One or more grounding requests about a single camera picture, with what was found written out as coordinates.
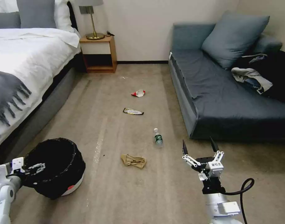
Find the white duvet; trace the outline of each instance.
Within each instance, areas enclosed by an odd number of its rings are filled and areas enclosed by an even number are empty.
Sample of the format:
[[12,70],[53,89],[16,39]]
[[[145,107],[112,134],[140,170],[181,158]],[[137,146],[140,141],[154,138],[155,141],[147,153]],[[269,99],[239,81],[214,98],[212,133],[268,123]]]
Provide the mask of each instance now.
[[18,77],[32,92],[16,118],[6,111],[11,126],[0,122],[0,143],[40,104],[42,96],[63,67],[80,52],[75,33],[51,28],[0,29],[0,71]]

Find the water bottle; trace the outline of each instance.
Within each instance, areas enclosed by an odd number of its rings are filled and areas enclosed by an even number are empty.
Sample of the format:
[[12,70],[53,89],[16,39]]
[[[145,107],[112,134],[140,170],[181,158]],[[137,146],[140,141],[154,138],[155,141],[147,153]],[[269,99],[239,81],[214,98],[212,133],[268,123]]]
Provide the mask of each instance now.
[[162,140],[162,136],[158,132],[158,128],[154,128],[154,133],[155,133],[154,138],[155,138],[156,145],[158,145],[159,147],[162,147],[163,140]]

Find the lamp shade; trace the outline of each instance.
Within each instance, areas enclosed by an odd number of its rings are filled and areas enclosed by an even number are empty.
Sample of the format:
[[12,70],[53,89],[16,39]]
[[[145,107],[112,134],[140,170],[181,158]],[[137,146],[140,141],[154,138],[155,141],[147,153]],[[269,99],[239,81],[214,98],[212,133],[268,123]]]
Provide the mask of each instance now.
[[103,5],[103,0],[75,0],[79,6],[99,6]]

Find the bed frame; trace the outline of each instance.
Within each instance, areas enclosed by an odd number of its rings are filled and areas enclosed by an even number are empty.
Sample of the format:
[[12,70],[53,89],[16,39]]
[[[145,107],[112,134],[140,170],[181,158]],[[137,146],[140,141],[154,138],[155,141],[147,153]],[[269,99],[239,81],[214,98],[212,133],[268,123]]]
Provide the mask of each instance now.
[[[77,29],[74,11],[70,2],[70,20]],[[16,158],[27,144],[45,127],[65,104],[72,90],[77,70],[84,70],[82,55],[75,57],[54,77],[53,83],[42,97],[40,105],[0,145],[0,164]]]

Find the floor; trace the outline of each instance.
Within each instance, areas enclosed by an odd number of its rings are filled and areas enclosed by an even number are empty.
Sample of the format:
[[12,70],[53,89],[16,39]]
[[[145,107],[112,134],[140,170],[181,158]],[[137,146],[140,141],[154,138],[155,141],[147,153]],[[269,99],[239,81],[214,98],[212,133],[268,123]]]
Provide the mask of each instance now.
[[[144,97],[130,95],[138,89]],[[124,114],[125,107],[145,114]],[[163,136],[162,149],[153,144],[154,128]],[[213,152],[208,142],[188,139],[167,65],[119,65],[115,74],[79,75],[66,104],[24,153],[57,137],[81,151],[83,183],[54,201],[22,187],[11,207],[13,224],[208,223],[202,183],[182,160],[182,139],[193,157]],[[248,223],[285,224],[285,144],[221,142],[219,148],[227,191],[255,179],[244,194]],[[124,166],[125,153],[147,158],[146,166]]]

